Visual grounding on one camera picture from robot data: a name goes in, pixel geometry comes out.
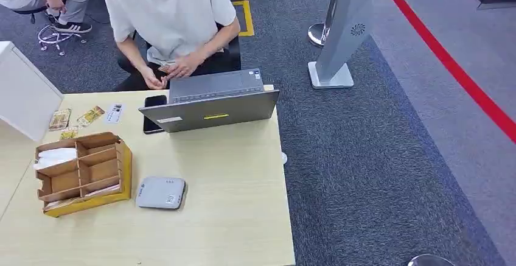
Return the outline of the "person's left hand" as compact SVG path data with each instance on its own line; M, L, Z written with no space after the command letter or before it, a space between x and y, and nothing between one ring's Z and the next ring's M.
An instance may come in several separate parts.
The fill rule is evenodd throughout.
M167 80L178 77L189 77L205 59L206 57L203 54L192 52L188 55L178 57L173 63L164 65L160 67L159 70L167 74Z

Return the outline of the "person's right hand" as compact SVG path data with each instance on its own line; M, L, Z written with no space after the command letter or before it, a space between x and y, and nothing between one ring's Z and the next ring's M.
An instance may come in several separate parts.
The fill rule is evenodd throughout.
M142 78L144 79L145 84L150 89L165 89L168 84L168 79L166 76L157 77L154 70L151 68L144 68L141 71Z

